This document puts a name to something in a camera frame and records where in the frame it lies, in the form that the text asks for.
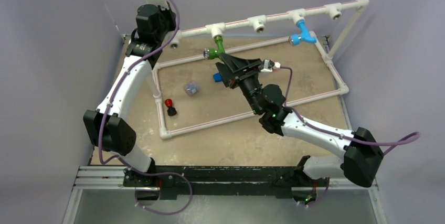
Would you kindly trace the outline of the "green water faucet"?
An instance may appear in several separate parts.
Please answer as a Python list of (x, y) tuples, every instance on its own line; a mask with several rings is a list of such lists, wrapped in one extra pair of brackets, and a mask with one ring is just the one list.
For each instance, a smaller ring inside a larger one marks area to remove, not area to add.
[(205, 48), (203, 51), (203, 57), (207, 60), (220, 59), (220, 54), (225, 53), (223, 45), (223, 37), (221, 35), (214, 38), (216, 48)]

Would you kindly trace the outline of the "white PVC pipe frame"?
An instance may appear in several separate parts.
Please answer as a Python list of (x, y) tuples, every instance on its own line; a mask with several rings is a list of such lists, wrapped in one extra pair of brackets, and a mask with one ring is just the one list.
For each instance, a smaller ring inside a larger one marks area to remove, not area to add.
[[(317, 100), (322, 100), (338, 95), (344, 95), (349, 92), (349, 87), (347, 84), (343, 81), (341, 75), (336, 70), (334, 63), (333, 63), (333, 56), (335, 52), (338, 50), (339, 46), (344, 41), (345, 37), (348, 35), (348, 33), (351, 31), (353, 26), (355, 25), (356, 21), (360, 17), (361, 13), (366, 10), (366, 8), (369, 6), (369, 0), (354, 0), (351, 2), (345, 2), (345, 3), (333, 3), (333, 4), (326, 4), (324, 6), (320, 7), (312, 7), (312, 8), (300, 8), (295, 10), (289, 10), (285, 13), (279, 13), (279, 14), (272, 14), (272, 15), (259, 15), (254, 17), (249, 17), (244, 20), (234, 21), (234, 22), (228, 22), (228, 23), (215, 23), (206, 25), (204, 27), (198, 27), (193, 29), (188, 29), (181, 31), (179, 30), (175, 35), (173, 35), (173, 32), (167, 33), (167, 38), (172, 38), (172, 42), (168, 42), (168, 45), (176, 49), (179, 46), (179, 42), (183, 38), (188, 37), (196, 37), (200, 35), (211, 35), (212, 39), (216, 36), (223, 36), (223, 33), (227, 30), (232, 29), (238, 29), (238, 28), (244, 28), (244, 27), (252, 27), (256, 33), (262, 33), (265, 30), (265, 26), (267, 23), (271, 22), (278, 22), (282, 20), (291, 20), (296, 25), (296, 22), (299, 20), (304, 19), (307, 16), (314, 16), (314, 15), (320, 15), (320, 14), (326, 14), (329, 15), (330, 19), (332, 20), (338, 20), (342, 16), (342, 11), (354, 9), (356, 12), (355, 14), (350, 18), (348, 21), (346, 27), (343, 29), (343, 31), (340, 34), (340, 37), (338, 41), (334, 44), (332, 47), (332, 50), (329, 52), (326, 52), (324, 48), (322, 47), (319, 40), (316, 38), (316, 47), (320, 53), (320, 56), (326, 66), (328, 67), (329, 71), (331, 72), (336, 84), (337, 89), (329, 92), (320, 93), (317, 95), (313, 95), (306, 98), (301, 98), (298, 100), (294, 100), (288, 103), (288, 105), (294, 106), (294, 105), (300, 105), (305, 104)], [(271, 39), (266, 41), (261, 41), (253, 44), (247, 44), (243, 46), (233, 47), (229, 49), (225, 49), (227, 53), (235, 53), (235, 52), (242, 52), (250, 49), (257, 49), (260, 47), (266, 47), (271, 46), (275, 44), (280, 44), (288, 41), (287, 37), (281, 37), (278, 39)], [(161, 109), (161, 98), (162, 94), (160, 91), (160, 80), (158, 78), (158, 71), (162, 68), (172, 67), (176, 65), (182, 65), (185, 63), (190, 63), (194, 61), (204, 60), (203, 56), (196, 55), (176, 60), (171, 60), (167, 62), (157, 63), (154, 67), (154, 70), (152, 70), (152, 77), (151, 79), (156, 84), (157, 92), (159, 94), (154, 94), (153, 97), (155, 98), (155, 103), (157, 106), (157, 114), (158, 114), (158, 122), (159, 122), (159, 134), (161, 139), (165, 140), (168, 138), (171, 138), (173, 136), (178, 136), (198, 130), (203, 130), (209, 127), (218, 126), (234, 121), (239, 121), (242, 119), (250, 118), (253, 116), (253, 112), (245, 112), (242, 114), (237, 114), (233, 116), (229, 116), (226, 118), (221, 118), (197, 125), (188, 126), (182, 129), (176, 129), (173, 131), (169, 131), (165, 124), (165, 116), (163, 109)]]

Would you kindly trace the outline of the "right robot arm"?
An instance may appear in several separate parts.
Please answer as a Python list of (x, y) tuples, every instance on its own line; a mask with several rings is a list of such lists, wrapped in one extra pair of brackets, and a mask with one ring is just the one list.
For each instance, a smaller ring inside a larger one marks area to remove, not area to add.
[(369, 188), (373, 184), (384, 154), (369, 130), (331, 127), (305, 118), (295, 108), (287, 106), (287, 99), (277, 84), (263, 86), (259, 81), (262, 72), (281, 69), (283, 66), (278, 62), (244, 59), (227, 53), (220, 53), (219, 59), (216, 67), (223, 84), (231, 89), (240, 88), (267, 132), (304, 140), (337, 157), (336, 161), (309, 157), (294, 172), (298, 184), (306, 186), (335, 172), (357, 186)]

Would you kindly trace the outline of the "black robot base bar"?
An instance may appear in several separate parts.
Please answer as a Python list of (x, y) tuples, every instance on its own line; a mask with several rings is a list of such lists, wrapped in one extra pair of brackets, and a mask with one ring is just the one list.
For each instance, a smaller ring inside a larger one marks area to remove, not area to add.
[(147, 175), (124, 170), (124, 187), (153, 187), (162, 200), (179, 195), (273, 196), (277, 199), (311, 201), (326, 178), (307, 176), (302, 166), (174, 166), (155, 165)]

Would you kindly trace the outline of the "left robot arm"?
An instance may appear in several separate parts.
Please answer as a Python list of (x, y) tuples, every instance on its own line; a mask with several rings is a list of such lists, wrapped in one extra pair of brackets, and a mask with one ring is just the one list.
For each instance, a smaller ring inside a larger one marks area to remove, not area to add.
[(126, 119), (141, 85), (152, 80), (164, 38), (176, 28), (176, 15), (168, 6), (145, 4), (137, 9), (136, 24), (112, 89), (95, 110), (86, 110), (83, 122), (92, 145), (138, 170), (136, 180), (149, 187), (156, 182), (153, 160), (137, 146)]

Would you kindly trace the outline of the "blue water faucet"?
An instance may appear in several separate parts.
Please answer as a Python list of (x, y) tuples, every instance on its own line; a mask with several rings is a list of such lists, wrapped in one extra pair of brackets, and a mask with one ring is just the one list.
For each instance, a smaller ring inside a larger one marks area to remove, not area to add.
[(316, 37), (311, 36), (309, 30), (306, 27), (304, 19), (299, 20), (296, 22), (297, 28), (300, 29), (299, 34), (293, 34), (289, 36), (289, 43), (291, 46), (297, 46), (300, 44), (300, 42), (307, 42), (307, 43), (316, 43)]

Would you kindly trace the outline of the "blue cube block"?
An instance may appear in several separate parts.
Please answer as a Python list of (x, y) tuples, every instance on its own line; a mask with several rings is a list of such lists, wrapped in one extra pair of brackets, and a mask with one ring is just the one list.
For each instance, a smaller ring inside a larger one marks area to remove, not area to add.
[(214, 80), (215, 82), (222, 82), (221, 74), (220, 74), (220, 73), (215, 73), (215, 74), (213, 74), (213, 80)]

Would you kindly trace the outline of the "red and black knob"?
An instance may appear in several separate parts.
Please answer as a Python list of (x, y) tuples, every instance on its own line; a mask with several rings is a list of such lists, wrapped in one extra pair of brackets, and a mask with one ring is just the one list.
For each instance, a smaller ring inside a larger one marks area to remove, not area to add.
[(175, 109), (174, 106), (173, 106), (173, 101), (172, 101), (172, 99), (166, 99), (166, 100), (164, 101), (164, 104), (165, 104), (166, 107), (167, 107), (167, 115), (168, 115), (168, 116), (175, 116), (175, 115), (177, 114), (177, 111), (176, 111), (176, 109)]

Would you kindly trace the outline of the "aluminium table frame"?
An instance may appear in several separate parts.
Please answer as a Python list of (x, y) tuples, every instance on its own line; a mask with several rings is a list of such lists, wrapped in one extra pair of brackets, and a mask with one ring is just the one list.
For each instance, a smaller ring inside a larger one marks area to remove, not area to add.
[[(335, 91), (338, 84), (334, 80), (331, 70), (325, 65), (322, 54), (325, 50), (326, 39), (320, 39), (318, 44), (301, 43), (291, 47), (284, 43), (285, 38), (260, 39), (225, 39), (227, 51), (234, 55), (252, 58), (254, 54), (277, 60), (293, 68), (293, 80), (289, 104), (296, 102), (304, 104), (302, 111), (323, 122), (336, 123), (334, 125), (351, 127), (342, 98)], [(164, 49), (158, 62), (158, 76), (163, 96), (167, 97), (171, 88), (167, 87), (167, 74), (174, 70), (189, 70), (192, 66), (210, 66), (210, 61), (202, 59), (202, 49), (207, 47), (209, 39), (185, 39), (180, 49)], [(186, 100), (192, 97), (180, 94), (170, 94), (173, 101), (189, 104)], [(247, 105), (238, 106), (226, 112), (212, 112), (203, 115), (201, 119), (194, 114), (194, 121), (186, 119), (165, 119), (167, 129), (179, 130), (198, 123), (205, 123), (224, 116), (246, 113)], [(303, 154), (325, 155), (326, 151), (303, 144), (301, 140), (291, 141), (287, 138), (274, 136), (275, 142), (283, 146), (274, 146), (272, 135), (268, 133), (251, 133), (246, 136), (251, 140), (261, 140), (265, 144), (266, 154), (279, 155), (284, 151), (284, 143), (294, 144), (289, 150), (296, 156), (285, 160), (278, 156), (276, 161), (267, 159), (265, 164), (294, 164)], [(247, 146), (247, 140), (236, 144)], [(345, 179), (331, 178), (330, 187), (320, 203), (313, 209), (298, 205), (294, 199), (277, 199), (275, 196), (257, 195), (194, 195), (193, 201), (183, 212), (162, 216), (144, 211), (134, 206), (134, 188), (124, 188), (123, 166), (84, 166), (79, 168), (68, 209), (62, 223), (387, 223), (380, 205), (377, 184), (371, 188), (359, 188)]]

